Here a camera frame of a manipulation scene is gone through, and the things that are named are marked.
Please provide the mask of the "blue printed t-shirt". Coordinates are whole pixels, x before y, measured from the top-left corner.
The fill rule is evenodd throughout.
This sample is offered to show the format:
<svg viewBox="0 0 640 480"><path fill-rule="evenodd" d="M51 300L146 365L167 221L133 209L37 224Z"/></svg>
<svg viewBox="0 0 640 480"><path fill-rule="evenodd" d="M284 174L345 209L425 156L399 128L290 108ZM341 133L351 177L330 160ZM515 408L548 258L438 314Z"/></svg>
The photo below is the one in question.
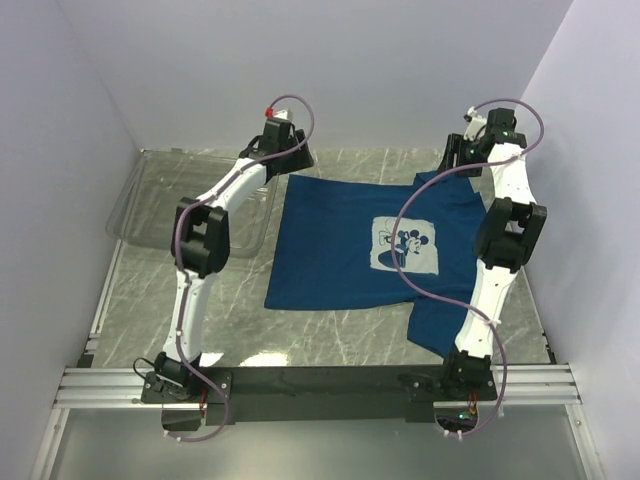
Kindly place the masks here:
<svg viewBox="0 0 640 480"><path fill-rule="evenodd" d="M467 314L448 301L471 299L472 248L486 210L467 179L448 177L398 219L433 176L418 173L410 185L290 176L265 308L354 310L410 302L408 340L447 356Z"/></svg>

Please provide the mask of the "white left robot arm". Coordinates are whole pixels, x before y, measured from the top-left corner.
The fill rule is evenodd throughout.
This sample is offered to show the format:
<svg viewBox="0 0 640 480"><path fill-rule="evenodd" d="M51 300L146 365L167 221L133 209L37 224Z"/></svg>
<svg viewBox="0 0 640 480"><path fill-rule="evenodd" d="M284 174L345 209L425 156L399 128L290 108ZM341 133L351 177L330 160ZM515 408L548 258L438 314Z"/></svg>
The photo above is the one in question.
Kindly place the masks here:
<svg viewBox="0 0 640 480"><path fill-rule="evenodd" d="M171 243L176 298L170 332L154 361L155 375L176 401L193 399L204 382L196 373L202 325L213 283L231 254L233 215L272 178L313 164L305 132L294 126L291 112L268 109L263 132L231 169L206 192L179 201Z"/></svg>

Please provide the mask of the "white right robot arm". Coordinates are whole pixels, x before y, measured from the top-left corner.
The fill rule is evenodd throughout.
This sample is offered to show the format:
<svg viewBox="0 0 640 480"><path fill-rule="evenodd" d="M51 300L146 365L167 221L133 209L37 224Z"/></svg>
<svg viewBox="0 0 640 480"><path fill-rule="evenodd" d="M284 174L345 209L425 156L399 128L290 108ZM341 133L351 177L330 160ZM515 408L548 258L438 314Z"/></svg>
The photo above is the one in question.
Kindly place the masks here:
<svg viewBox="0 0 640 480"><path fill-rule="evenodd" d="M547 218L535 200L526 167L527 140L516 131L515 112L495 108L483 116L474 107L464 116L462 135L447 140L439 170L477 177L491 172L494 200L473 245L476 280L461 330L439 374L447 399L493 398L491 373L496 329L518 271L530 260Z"/></svg>

